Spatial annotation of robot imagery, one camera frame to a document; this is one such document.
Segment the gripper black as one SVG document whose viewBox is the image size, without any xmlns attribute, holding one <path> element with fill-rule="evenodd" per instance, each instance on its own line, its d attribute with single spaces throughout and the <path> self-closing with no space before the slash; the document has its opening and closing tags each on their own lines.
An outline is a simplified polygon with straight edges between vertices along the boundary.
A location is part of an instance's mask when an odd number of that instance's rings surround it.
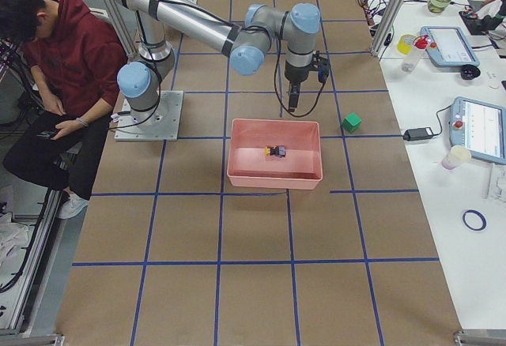
<svg viewBox="0 0 506 346">
<path fill-rule="evenodd" d="M 289 113 L 293 113 L 297 109 L 300 97 L 300 84 L 308 79 L 309 73 L 316 72 L 319 83 L 324 85 L 330 72 L 329 59 L 322 56 L 319 51 L 314 51 L 304 66 L 296 66 L 295 62 L 293 54 L 288 54 L 285 60 L 285 78 L 289 82 Z"/>
</svg>

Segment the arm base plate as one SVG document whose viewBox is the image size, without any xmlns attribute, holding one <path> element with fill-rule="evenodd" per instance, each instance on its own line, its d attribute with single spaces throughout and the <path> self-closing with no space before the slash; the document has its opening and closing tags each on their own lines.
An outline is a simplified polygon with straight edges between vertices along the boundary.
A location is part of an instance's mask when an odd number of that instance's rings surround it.
<svg viewBox="0 0 506 346">
<path fill-rule="evenodd" d="M 162 90 L 158 106 L 140 113 L 130 109 L 123 99 L 114 139 L 116 141 L 176 141 L 183 109 L 183 91 Z"/>
</svg>

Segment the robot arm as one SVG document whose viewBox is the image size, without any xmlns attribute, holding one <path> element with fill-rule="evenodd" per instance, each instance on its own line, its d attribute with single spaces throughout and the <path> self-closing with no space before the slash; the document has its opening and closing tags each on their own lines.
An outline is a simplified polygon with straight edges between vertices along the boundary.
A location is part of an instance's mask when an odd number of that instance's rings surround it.
<svg viewBox="0 0 506 346">
<path fill-rule="evenodd" d="M 311 3 L 298 3 L 288 11 L 252 5 L 244 25 L 239 26 L 189 0 L 114 1 L 220 51 L 228 58 L 229 65 L 243 76 L 258 71 L 273 43 L 285 42 L 285 79 L 289 87 L 288 101 L 281 108 L 291 116 L 296 114 L 300 86 L 311 72 L 318 74 L 322 86 L 327 82 L 329 61 L 315 49 L 321 14 Z"/>
</svg>

